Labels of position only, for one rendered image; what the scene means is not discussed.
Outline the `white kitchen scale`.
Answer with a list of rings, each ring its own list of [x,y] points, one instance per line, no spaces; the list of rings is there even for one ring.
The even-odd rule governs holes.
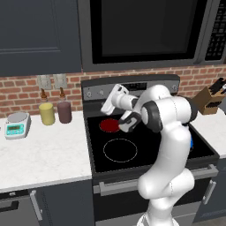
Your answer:
[[[4,125],[6,139],[23,139],[27,136],[31,125],[29,113],[17,112],[10,114]]]

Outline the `black stove with hob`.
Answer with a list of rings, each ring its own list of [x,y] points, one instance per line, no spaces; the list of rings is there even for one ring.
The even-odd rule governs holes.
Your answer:
[[[170,94],[180,96],[172,89],[179,86],[175,74],[123,76],[84,80],[81,83],[83,113],[87,132],[87,144],[93,174],[93,186],[122,181],[138,180],[154,165],[161,143],[161,134],[152,132],[143,123],[138,123],[130,132],[119,129],[122,109],[114,109],[110,115],[101,112],[114,85],[124,86],[136,97],[154,85],[166,86]],[[185,167],[189,170],[216,167],[218,155],[189,122],[188,129],[193,139],[193,149]]]

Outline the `dark grey wall cupboard door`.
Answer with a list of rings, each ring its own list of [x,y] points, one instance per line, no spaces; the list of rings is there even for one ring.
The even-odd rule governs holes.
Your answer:
[[[77,0],[0,0],[0,77],[80,71]]]

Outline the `black oven door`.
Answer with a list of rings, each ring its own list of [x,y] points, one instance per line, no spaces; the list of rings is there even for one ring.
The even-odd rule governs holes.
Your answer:
[[[175,204],[172,217],[179,226],[192,225],[212,178],[196,179],[193,189]],[[140,197],[138,190],[101,196],[99,185],[94,185],[93,191],[96,226],[135,226],[147,211],[148,201]]]

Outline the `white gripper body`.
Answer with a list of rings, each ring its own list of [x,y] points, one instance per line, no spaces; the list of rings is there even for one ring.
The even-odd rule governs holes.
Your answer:
[[[114,85],[107,100],[102,105],[101,112],[106,115],[110,115],[116,107],[115,99],[120,94],[127,94],[127,89],[124,86],[119,84]]]

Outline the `maroon sauce bottle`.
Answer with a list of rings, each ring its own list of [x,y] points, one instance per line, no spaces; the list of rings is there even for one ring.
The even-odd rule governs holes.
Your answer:
[[[66,100],[64,90],[60,88],[59,102],[57,103],[57,113],[62,124],[69,124],[72,121],[72,106]]]

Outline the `grey dishwasher front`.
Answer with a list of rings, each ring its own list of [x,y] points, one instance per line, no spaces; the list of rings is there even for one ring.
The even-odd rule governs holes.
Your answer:
[[[0,226],[40,226],[28,190],[0,193]]]

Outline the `dark grey base cupboard door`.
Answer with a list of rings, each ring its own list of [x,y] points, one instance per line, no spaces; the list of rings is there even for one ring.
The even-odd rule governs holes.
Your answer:
[[[94,226],[90,180],[44,186],[36,191],[42,210],[41,226]]]
[[[201,203],[194,222],[203,222],[226,216],[226,158],[217,163],[218,175],[211,179],[215,188],[207,202]]]

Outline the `white wall outlet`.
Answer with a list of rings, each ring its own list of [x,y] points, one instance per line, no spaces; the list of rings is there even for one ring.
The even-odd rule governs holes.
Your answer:
[[[38,86],[39,88],[51,89],[51,80],[49,75],[38,75],[37,76]]]
[[[53,79],[55,89],[59,89],[60,87],[67,88],[67,79],[65,74],[54,74]]]

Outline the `yellow oil bottle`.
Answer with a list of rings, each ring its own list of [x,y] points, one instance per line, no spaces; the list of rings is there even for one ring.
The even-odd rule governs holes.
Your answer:
[[[41,121],[44,125],[53,125],[55,123],[54,106],[48,101],[44,89],[41,89],[41,103],[39,105]]]

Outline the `brown knife block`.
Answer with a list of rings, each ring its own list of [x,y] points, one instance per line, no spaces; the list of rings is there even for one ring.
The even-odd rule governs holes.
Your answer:
[[[219,78],[212,86],[203,88],[192,100],[202,115],[213,115],[225,97],[226,79]]]

